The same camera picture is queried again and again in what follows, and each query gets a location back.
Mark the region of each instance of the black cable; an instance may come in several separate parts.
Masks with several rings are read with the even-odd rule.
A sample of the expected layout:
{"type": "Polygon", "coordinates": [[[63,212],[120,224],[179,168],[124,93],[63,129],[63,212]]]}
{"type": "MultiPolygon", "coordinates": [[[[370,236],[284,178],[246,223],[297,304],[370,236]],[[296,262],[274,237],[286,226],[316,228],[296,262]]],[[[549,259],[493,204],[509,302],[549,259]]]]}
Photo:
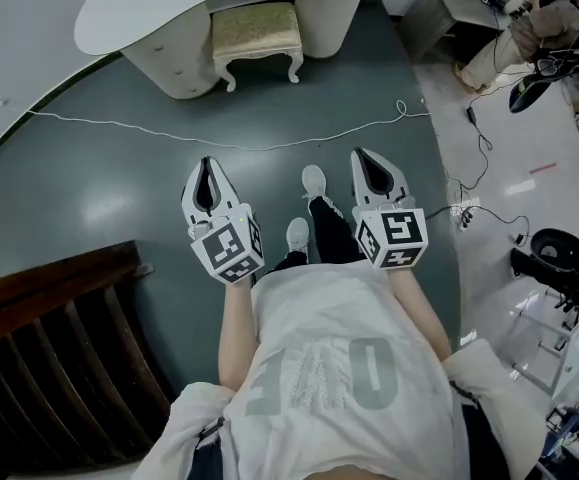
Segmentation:
{"type": "MultiPolygon", "coordinates": [[[[505,85],[501,85],[500,87],[496,87],[493,91],[488,92],[488,93],[483,93],[483,94],[479,94],[478,96],[476,96],[474,99],[472,99],[469,102],[469,106],[467,107],[468,110],[473,110],[473,103],[474,101],[483,98],[485,96],[491,96],[493,93],[495,93],[496,91],[499,91],[500,89],[503,89],[505,87],[509,87],[510,85],[514,85],[515,83],[517,83],[518,81],[514,81],[510,84],[505,84],[505,85]]],[[[464,192],[467,190],[473,190],[474,188],[476,188],[478,186],[478,183],[480,183],[480,180],[482,180],[482,178],[484,177],[484,175],[487,173],[487,170],[489,169],[489,159],[487,158],[486,153],[483,151],[482,149],[482,143],[484,142],[485,147],[487,148],[487,151],[493,151],[493,144],[491,143],[491,141],[489,139],[487,139],[487,137],[485,136],[484,133],[482,133],[482,131],[480,130],[480,128],[478,128],[478,125],[475,123],[475,119],[474,121],[470,121],[471,124],[473,125],[473,127],[476,129],[476,131],[478,132],[478,151],[480,151],[480,154],[484,157],[485,159],[485,168],[483,169],[482,173],[480,173],[480,175],[476,178],[475,183],[472,186],[468,186],[465,185],[461,180],[459,180],[458,178],[454,178],[452,176],[449,176],[450,178],[456,180],[458,182],[458,186],[460,187],[460,203],[462,203],[463,201],[463,195],[464,192]]]]}
{"type": "Polygon", "coordinates": [[[480,206],[480,205],[469,205],[466,208],[462,208],[461,206],[455,205],[455,204],[452,204],[449,206],[443,206],[442,208],[436,210],[435,212],[425,216],[425,220],[431,220],[434,217],[436,217],[437,215],[440,215],[445,210],[450,210],[450,209],[454,209],[454,208],[459,209],[461,211],[461,214],[464,214],[465,212],[468,212],[469,210],[471,210],[473,208],[477,208],[479,210],[484,210],[487,213],[493,215],[500,222],[502,222],[504,224],[509,224],[509,225],[513,224],[514,222],[517,222],[519,219],[524,219],[525,222],[527,223],[527,232],[519,235],[519,236],[523,236],[525,238],[525,240],[522,243],[518,244],[520,247],[522,247],[523,245],[525,245],[527,243],[528,237],[532,236],[531,235],[531,223],[529,222],[529,217],[527,217],[526,215],[518,215],[515,219],[505,220],[502,217],[500,217],[500,215],[498,215],[496,212],[490,210],[489,208],[485,208],[484,206],[480,206]]]}

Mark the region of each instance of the white cable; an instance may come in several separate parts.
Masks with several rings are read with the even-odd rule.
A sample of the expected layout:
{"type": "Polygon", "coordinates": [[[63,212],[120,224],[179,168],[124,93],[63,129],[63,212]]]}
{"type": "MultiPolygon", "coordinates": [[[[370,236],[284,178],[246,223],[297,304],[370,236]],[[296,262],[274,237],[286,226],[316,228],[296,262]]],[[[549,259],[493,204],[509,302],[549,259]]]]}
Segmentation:
{"type": "Polygon", "coordinates": [[[351,128],[350,130],[340,132],[336,135],[332,135],[331,137],[316,137],[313,139],[305,139],[305,140],[300,140],[297,142],[290,142],[288,144],[277,144],[275,146],[269,146],[267,148],[248,148],[246,146],[237,146],[235,144],[220,144],[218,142],[211,142],[209,140],[197,139],[197,138],[193,138],[193,137],[178,137],[177,135],[172,135],[171,133],[155,132],[153,130],[143,128],[142,126],[138,126],[138,125],[134,125],[134,124],[120,123],[118,121],[97,121],[97,120],[93,120],[93,119],[81,119],[78,117],[63,117],[59,114],[54,114],[52,112],[36,112],[35,110],[24,110],[23,111],[23,110],[16,109],[14,107],[9,107],[9,106],[7,106],[7,108],[10,108],[11,110],[15,110],[18,112],[25,112],[25,113],[33,114],[35,116],[54,117],[56,119],[60,119],[61,121],[77,121],[80,123],[89,123],[89,124],[113,124],[116,126],[120,126],[122,128],[132,128],[135,130],[143,131],[143,132],[148,133],[150,135],[160,135],[163,137],[170,137],[172,139],[177,139],[177,140],[181,140],[184,142],[200,142],[202,144],[207,144],[208,146],[240,149],[242,151],[257,151],[257,152],[272,151],[274,149],[288,148],[291,146],[299,146],[301,144],[306,144],[307,142],[326,142],[329,140],[338,139],[338,138],[343,137],[345,135],[348,135],[350,133],[357,132],[357,131],[362,130],[364,128],[368,128],[369,126],[374,126],[376,124],[392,124],[392,123],[397,123],[403,117],[422,117],[422,116],[430,115],[429,112],[422,112],[419,114],[407,114],[407,105],[405,104],[405,102],[402,100],[397,100],[396,101],[396,109],[398,110],[398,112],[400,112],[400,115],[398,117],[396,117],[395,119],[391,119],[389,121],[373,121],[371,123],[363,124],[362,126],[358,126],[356,128],[351,128]]]}

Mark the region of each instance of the gray floor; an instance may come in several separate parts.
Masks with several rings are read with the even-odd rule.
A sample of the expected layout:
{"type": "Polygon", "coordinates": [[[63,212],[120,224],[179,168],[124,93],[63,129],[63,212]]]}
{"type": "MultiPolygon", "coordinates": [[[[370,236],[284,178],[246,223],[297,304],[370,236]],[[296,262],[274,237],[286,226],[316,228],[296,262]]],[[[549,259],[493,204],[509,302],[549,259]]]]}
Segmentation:
{"type": "MultiPolygon", "coordinates": [[[[118,120],[183,136],[267,146],[327,136],[395,117],[395,101],[421,112],[422,94],[393,25],[378,3],[358,10],[342,50],[286,79],[288,58],[236,63],[224,85],[193,101],[167,97],[122,59],[87,77],[47,110],[118,120]]],[[[0,149],[0,276],[136,239],[156,273],[141,282],[140,318],[175,389],[215,381],[223,286],[191,252],[180,194],[196,162],[212,155],[251,204],[267,267],[286,253],[293,217],[308,218],[300,173],[322,167],[329,195],[350,217],[349,154],[377,151],[399,166],[419,204],[446,205],[445,177],[428,117],[376,126],[321,145],[267,153],[209,148],[114,126],[35,117],[0,149]]],[[[429,223],[430,246],[415,272],[455,341],[460,289],[448,215],[429,223]]]]}

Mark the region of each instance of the white tile floor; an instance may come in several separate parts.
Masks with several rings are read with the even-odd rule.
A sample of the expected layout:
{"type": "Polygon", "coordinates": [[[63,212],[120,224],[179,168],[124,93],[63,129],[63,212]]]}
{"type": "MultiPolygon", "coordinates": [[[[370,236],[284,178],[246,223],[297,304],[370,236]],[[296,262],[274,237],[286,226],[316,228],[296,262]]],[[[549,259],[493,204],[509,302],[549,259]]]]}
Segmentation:
{"type": "MultiPolygon", "coordinates": [[[[478,151],[478,134],[465,115],[474,95],[462,89],[447,59],[424,58],[415,70],[448,175],[473,185],[485,166],[478,151]]],[[[519,78],[502,75],[496,86],[519,78]]],[[[531,108],[515,115],[508,110],[510,90],[511,87],[500,89],[473,104],[477,124],[493,144],[493,150],[487,152],[487,173],[470,191],[472,204],[489,208],[506,220],[524,214],[531,222],[532,232],[554,227],[579,237],[579,133],[563,87],[552,84],[531,108]],[[530,174],[531,170],[552,163],[556,165],[530,174]]],[[[448,194],[450,202],[459,201],[455,181],[449,180],[448,194]]],[[[530,278],[511,278],[508,256],[513,239],[526,232],[523,219],[506,225],[479,210],[475,210],[467,230],[456,232],[462,336],[475,330],[478,338],[492,344],[503,361],[527,364],[528,371],[543,377],[556,367],[556,359],[544,351],[538,353],[540,335],[527,331],[524,323],[518,324],[517,314],[528,305],[528,311],[542,313],[544,318],[559,324],[563,313],[553,309],[553,299],[545,300],[544,286],[530,278]]],[[[545,411],[549,409],[549,397],[525,379],[518,382],[536,404],[545,411]]]]}

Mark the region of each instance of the cushioned stool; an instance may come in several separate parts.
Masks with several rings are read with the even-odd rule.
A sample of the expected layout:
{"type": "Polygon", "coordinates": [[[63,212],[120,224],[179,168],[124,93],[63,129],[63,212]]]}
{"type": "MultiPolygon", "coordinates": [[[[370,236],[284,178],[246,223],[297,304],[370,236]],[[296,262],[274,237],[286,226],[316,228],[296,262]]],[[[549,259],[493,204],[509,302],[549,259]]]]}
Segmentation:
{"type": "Polygon", "coordinates": [[[276,53],[291,57],[289,80],[298,83],[302,65],[302,42],[298,20],[290,3],[247,5],[213,15],[213,61],[216,73],[236,88],[227,65],[234,59],[260,59],[276,53]]]}

